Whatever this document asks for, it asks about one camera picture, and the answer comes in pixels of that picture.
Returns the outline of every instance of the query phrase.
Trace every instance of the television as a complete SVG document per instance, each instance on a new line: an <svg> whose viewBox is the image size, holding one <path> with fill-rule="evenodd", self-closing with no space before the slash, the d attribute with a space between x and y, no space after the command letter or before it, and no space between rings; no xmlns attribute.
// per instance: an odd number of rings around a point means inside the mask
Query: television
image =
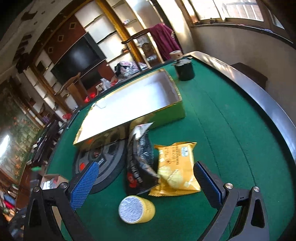
<svg viewBox="0 0 296 241"><path fill-rule="evenodd" d="M61 84L81 72L81 76L105 60L106 56L89 33L82 36L59 59L51 72Z"/></svg>

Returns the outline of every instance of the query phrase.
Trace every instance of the cardboard box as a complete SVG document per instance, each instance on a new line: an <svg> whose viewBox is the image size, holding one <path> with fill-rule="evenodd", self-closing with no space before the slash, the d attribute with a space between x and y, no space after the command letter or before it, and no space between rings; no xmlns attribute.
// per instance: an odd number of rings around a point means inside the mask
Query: cardboard box
<svg viewBox="0 0 296 241"><path fill-rule="evenodd" d="M41 179L41 184L40 187L43 186L44 182L46 181L50 181L51 179L53 179L54 177L58 176L57 178L57 185L61 184L62 182L69 182L66 178L64 178L63 176L59 175L59 174L46 174L42 177ZM54 217L57 221L57 224L59 226L59 228L61 229L61 224L62 224L62 217L59 214L59 210L57 207L52 207L52 211L54 213Z"/></svg>
<svg viewBox="0 0 296 241"><path fill-rule="evenodd" d="M73 145L89 150L128 137L139 124L155 128L185 117L175 82L164 70L144 75L95 102L77 132Z"/></svg>

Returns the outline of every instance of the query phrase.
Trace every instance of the yellow can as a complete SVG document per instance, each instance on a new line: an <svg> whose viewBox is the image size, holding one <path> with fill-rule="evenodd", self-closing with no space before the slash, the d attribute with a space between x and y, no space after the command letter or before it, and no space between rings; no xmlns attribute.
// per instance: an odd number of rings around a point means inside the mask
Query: yellow can
<svg viewBox="0 0 296 241"><path fill-rule="evenodd" d="M122 221L126 223L145 223L154 217L155 206L145 198L127 196L120 202L118 213Z"/></svg>

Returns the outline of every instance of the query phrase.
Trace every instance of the silver screw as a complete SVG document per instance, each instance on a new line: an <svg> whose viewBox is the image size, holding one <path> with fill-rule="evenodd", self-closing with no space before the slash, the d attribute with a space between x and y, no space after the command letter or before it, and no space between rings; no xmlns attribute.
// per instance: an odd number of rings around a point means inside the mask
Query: silver screw
<svg viewBox="0 0 296 241"><path fill-rule="evenodd" d="M66 188L68 186L68 183L67 182L62 182L60 185L60 188Z"/></svg>
<svg viewBox="0 0 296 241"><path fill-rule="evenodd" d="M253 187L253 190L254 190L255 192L260 192L260 188L257 187L257 186Z"/></svg>
<svg viewBox="0 0 296 241"><path fill-rule="evenodd" d="M233 188L233 185L231 183L226 183L225 186L228 189L232 189Z"/></svg>
<svg viewBox="0 0 296 241"><path fill-rule="evenodd" d="M40 190L39 186L36 186L36 187L33 188L33 192L39 192L39 190Z"/></svg>

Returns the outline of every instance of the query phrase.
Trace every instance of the blue gripper pad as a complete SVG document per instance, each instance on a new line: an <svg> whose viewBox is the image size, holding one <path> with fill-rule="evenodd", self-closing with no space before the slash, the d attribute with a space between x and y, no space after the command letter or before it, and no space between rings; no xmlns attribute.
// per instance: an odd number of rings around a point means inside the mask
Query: blue gripper pad
<svg viewBox="0 0 296 241"><path fill-rule="evenodd" d="M193 174L212 208L219 209L225 199L225 189L221 179L211 173L200 161L194 164Z"/></svg>
<svg viewBox="0 0 296 241"><path fill-rule="evenodd" d="M84 172L74 189L71 191L70 205L75 211L84 203L87 195L99 175L99 164L94 161Z"/></svg>

